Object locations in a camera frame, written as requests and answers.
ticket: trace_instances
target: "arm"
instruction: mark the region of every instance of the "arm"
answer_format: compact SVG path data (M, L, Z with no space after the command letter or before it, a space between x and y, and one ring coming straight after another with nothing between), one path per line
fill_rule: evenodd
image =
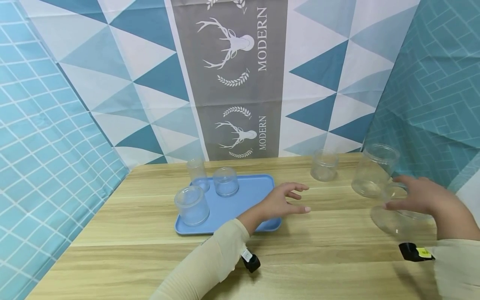
M454 194L427 178L400 176L408 187L403 200L385 204L388 210L430 214L437 225L435 279L444 300L480 299L480 228Z
M235 269L246 249L245 243L262 222L310 211L308 207L291 205L285 199L286 196L300 199L292 191L307 189L299 183L284 183L274 188L259 204L222 225L211 238L193 250L168 275L150 300L201 299Z
M437 205L432 210L432 216L437 224L438 240L480 241L480 229L472 213L457 197Z

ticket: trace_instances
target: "upside-down plastic cup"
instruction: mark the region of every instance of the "upside-down plastic cup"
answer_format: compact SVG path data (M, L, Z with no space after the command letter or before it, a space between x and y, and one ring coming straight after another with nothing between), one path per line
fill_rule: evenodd
M201 158L193 158L187 161L188 174L192 185L197 185L207 192L210 189L207 173L205 172L204 160Z
M230 197L239 190L237 173L234 169L223 167L213 173L215 191L219 196Z
M205 222L210 215L205 193L199 186L192 185L181 189L175 195L175 206L180 220L188 226L198 226Z

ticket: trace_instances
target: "large clear plastic container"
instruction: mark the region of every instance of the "large clear plastic container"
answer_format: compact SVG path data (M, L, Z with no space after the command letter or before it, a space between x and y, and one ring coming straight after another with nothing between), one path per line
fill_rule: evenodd
M381 191L380 199L386 203L404 199L408 189L403 183L389 183ZM435 221L432 216L411 211L388 211L381 206L372 208L370 216L375 225L398 243L413 242L420 246L436 243Z
M389 182L400 153L384 144L365 146L357 166L352 188L367 198L377 198Z

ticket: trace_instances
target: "blue plastic tray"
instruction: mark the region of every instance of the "blue plastic tray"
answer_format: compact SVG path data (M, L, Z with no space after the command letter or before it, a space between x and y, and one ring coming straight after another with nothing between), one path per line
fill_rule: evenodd
M210 189L205 193L210 208L208 219L198 226L187 226L178 216L175 222L175 231L178 234L212 234L225 222L238 217L241 213L259 203L275 187L272 176L267 174L238 176L238 192L231 197L220 197L215 192L213 179L209 178L208 181L210 182ZM281 223L281 218L265 221L257 228L257 232L275 231Z

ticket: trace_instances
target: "yellow label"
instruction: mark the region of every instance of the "yellow label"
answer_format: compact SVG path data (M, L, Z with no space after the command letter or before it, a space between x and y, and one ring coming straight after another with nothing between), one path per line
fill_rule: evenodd
M419 256L423 258L432 258L432 255L430 252L427 251L425 248L417 248L417 251L419 252Z

